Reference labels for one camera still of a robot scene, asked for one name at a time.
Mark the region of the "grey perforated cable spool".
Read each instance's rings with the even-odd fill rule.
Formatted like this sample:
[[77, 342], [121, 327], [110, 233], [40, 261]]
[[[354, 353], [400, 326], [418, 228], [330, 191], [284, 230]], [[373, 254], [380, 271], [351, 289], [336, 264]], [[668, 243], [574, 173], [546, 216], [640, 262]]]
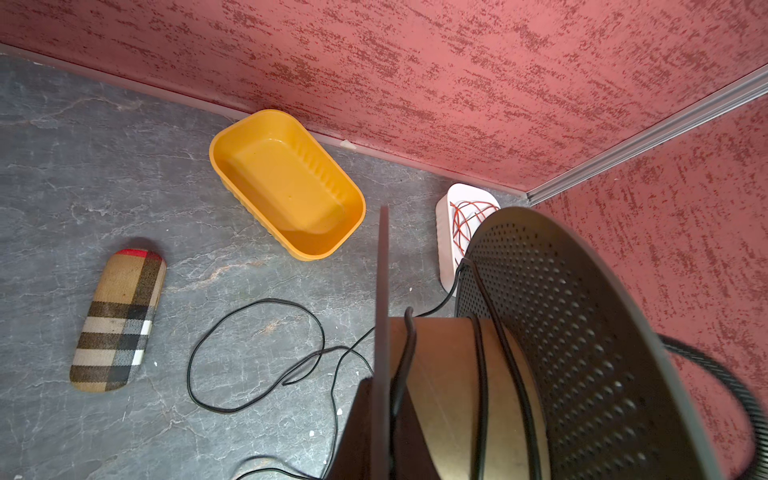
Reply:
[[448, 318], [376, 317], [370, 479], [390, 479], [392, 386], [439, 479], [721, 477], [667, 342], [555, 220], [490, 215], [450, 294]]

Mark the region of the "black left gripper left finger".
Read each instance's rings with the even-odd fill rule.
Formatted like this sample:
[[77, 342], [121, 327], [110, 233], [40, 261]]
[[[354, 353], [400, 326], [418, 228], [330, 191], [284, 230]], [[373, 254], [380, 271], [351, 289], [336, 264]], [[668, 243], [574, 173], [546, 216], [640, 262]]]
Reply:
[[326, 478], [364, 480], [370, 478], [372, 379], [362, 380], [357, 388], [349, 416]]

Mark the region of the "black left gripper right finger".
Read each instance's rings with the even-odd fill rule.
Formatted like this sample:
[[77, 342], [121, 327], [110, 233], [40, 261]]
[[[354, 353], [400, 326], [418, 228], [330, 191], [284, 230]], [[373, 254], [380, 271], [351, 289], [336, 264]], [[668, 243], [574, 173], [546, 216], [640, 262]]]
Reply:
[[432, 460], [410, 393], [390, 388], [390, 479], [428, 480], [440, 476]]

